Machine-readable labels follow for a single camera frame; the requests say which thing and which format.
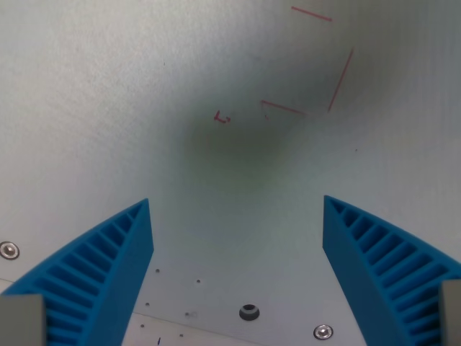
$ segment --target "metal screw head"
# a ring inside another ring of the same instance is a hole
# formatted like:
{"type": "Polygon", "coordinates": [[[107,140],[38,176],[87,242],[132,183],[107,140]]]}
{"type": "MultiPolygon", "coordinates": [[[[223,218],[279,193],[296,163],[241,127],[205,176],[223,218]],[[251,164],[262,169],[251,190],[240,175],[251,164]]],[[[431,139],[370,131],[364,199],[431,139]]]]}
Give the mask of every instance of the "metal screw head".
{"type": "Polygon", "coordinates": [[[10,241],[0,243],[0,256],[7,260],[15,260],[19,257],[19,247],[10,241]]]}
{"type": "Polygon", "coordinates": [[[314,329],[314,337],[319,340],[327,340],[333,335],[333,328],[326,324],[321,324],[314,329]]]}

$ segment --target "white panel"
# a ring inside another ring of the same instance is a hole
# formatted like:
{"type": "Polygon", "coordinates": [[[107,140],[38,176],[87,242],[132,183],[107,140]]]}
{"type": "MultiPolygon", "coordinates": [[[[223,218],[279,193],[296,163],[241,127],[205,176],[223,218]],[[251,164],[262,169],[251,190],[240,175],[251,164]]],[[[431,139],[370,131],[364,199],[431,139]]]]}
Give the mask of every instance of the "white panel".
{"type": "Polygon", "coordinates": [[[9,281],[0,279],[0,293],[6,290],[11,284],[9,281]]]}
{"type": "Polygon", "coordinates": [[[133,314],[122,346],[256,346],[223,335],[133,314]]]}
{"type": "Polygon", "coordinates": [[[322,345],[364,345],[321,249],[323,195],[461,259],[460,4],[3,1],[0,241],[21,256],[0,278],[148,197],[136,312],[274,346],[327,323],[322,345]],[[261,317],[241,321],[245,303],[261,317]]]}

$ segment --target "red mark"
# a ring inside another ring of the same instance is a hole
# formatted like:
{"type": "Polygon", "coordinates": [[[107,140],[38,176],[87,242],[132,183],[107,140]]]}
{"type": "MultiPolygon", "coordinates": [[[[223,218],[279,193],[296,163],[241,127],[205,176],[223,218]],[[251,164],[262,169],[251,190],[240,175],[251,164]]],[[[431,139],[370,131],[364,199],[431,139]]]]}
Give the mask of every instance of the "red mark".
{"type": "Polygon", "coordinates": [[[325,16],[322,16],[320,14],[316,14],[316,13],[313,13],[313,12],[309,12],[309,11],[306,11],[305,9],[298,9],[297,7],[294,7],[294,6],[291,6],[291,9],[294,9],[295,11],[299,11],[299,12],[302,12],[302,13],[306,13],[306,14],[309,14],[310,16],[313,16],[315,18],[319,18],[319,19],[323,19],[323,20],[327,20],[329,22],[332,22],[332,18],[330,17],[325,17],[325,16]]]}
{"type": "Polygon", "coordinates": [[[304,112],[301,112],[299,110],[294,110],[292,108],[288,108],[288,107],[285,107],[285,106],[282,106],[282,105],[277,105],[275,103],[272,103],[272,102],[268,102],[268,101],[264,101],[264,100],[261,100],[261,104],[262,105],[268,105],[268,106],[273,106],[275,108],[280,108],[281,110],[286,110],[288,112],[291,112],[291,113],[297,113],[297,114],[302,114],[302,115],[307,115],[306,113],[304,112]]]}
{"type": "Polygon", "coordinates": [[[351,52],[349,53],[349,57],[347,58],[346,65],[343,69],[343,73],[341,74],[341,77],[339,77],[339,82],[338,85],[336,86],[336,90],[334,91],[333,98],[331,99],[330,106],[328,107],[328,111],[331,110],[331,107],[333,107],[333,102],[334,99],[336,99],[336,95],[338,94],[339,87],[341,86],[341,83],[343,82],[344,76],[346,75],[346,71],[349,67],[349,63],[351,62],[352,59],[352,54],[354,54],[354,47],[352,47],[351,52]]]}
{"type": "Polygon", "coordinates": [[[217,120],[217,121],[219,121],[220,123],[223,123],[223,124],[229,123],[229,122],[231,121],[231,119],[230,119],[229,117],[225,117],[225,119],[226,119],[227,121],[226,121],[226,120],[223,120],[223,119],[220,119],[220,118],[219,118],[219,113],[220,113],[220,111],[218,110],[218,111],[216,112],[216,115],[215,115],[215,118],[214,118],[215,120],[217,120]]]}

